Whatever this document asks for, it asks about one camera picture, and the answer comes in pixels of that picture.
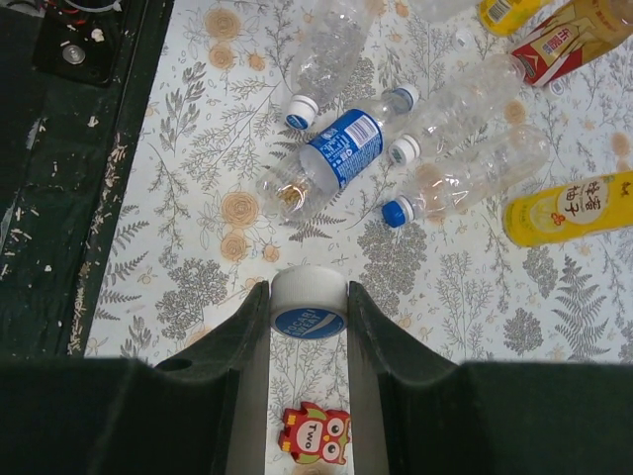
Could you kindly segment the brown tea bottle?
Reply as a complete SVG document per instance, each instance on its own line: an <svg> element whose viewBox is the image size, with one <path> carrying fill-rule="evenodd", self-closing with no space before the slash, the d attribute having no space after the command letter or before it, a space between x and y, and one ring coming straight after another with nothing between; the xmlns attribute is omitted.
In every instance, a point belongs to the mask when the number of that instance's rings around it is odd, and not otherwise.
<svg viewBox="0 0 633 475"><path fill-rule="evenodd" d="M576 0L556 10L511 54L525 82L543 87L618 47L632 35L632 3Z"/></svg>

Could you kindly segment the yellow honey pomelo bottle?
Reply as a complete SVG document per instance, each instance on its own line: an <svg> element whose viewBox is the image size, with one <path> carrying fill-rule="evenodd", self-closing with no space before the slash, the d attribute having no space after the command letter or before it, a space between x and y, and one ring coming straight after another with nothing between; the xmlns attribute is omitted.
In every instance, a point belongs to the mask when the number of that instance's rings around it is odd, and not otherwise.
<svg viewBox="0 0 633 475"><path fill-rule="evenodd" d="M478 6L482 25L493 35L515 33L551 0L484 0Z"/></svg>

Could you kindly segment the white blue pocari cap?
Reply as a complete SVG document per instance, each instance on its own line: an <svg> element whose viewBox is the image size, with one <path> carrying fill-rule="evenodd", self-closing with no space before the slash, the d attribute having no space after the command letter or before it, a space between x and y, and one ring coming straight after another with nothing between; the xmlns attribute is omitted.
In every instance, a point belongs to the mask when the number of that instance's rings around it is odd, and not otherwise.
<svg viewBox="0 0 633 475"><path fill-rule="evenodd" d="M336 336L348 324L348 281L317 265L279 272L270 285L270 323L290 338L319 340Z"/></svg>

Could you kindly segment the clear crushed plastic bottle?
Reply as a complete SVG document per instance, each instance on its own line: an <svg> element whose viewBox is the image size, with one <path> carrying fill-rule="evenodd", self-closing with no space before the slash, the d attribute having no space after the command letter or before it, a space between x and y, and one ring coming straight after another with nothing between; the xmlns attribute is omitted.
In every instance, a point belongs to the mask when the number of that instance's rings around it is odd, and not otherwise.
<svg viewBox="0 0 633 475"><path fill-rule="evenodd" d="M409 0L413 12L428 23L442 23L474 7L479 0Z"/></svg>

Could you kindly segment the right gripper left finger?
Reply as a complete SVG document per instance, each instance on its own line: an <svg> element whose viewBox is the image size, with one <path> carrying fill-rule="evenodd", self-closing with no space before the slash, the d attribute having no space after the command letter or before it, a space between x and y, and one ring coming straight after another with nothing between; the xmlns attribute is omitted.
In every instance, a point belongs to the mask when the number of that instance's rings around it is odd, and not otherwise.
<svg viewBox="0 0 633 475"><path fill-rule="evenodd" d="M261 474L269 385L269 286L179 353L5 359L5 474Z"/></svg>

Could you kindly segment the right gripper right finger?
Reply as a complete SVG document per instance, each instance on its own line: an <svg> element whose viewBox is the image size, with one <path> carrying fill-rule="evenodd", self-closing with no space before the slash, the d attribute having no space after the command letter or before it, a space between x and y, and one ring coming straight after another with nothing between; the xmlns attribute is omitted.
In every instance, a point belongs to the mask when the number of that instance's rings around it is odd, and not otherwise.
<svg viewBox="0 0 633 475"><path fill-rule="evenodd" d="M628 474L632 369L455 364L349 286L348 373L358 474Z"/></svg>

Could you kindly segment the white tea bottle cap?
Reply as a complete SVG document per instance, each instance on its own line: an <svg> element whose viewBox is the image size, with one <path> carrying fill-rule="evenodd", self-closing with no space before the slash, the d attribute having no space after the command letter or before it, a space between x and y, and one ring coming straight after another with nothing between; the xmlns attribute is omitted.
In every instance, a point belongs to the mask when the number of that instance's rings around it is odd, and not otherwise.
<svg viewBox="0 0 633 475"><path fill-rule="evenodd" d="M562 98L567 93L567 87L561 79L556 79L549 83L548 91L553 97Z"/></svg>

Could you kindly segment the white green pomelo cap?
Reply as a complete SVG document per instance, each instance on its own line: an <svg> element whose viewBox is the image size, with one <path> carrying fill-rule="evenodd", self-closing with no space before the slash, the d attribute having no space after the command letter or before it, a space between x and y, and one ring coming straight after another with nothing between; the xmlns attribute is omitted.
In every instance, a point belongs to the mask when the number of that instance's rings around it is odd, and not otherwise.
<svg viewBox="0 0 633 475"><path fill-rule="evenodd" d="M455 50L466 50L473 47L475 38L471 31L466 29L457 30L453 35L452 44Z"/></svg>

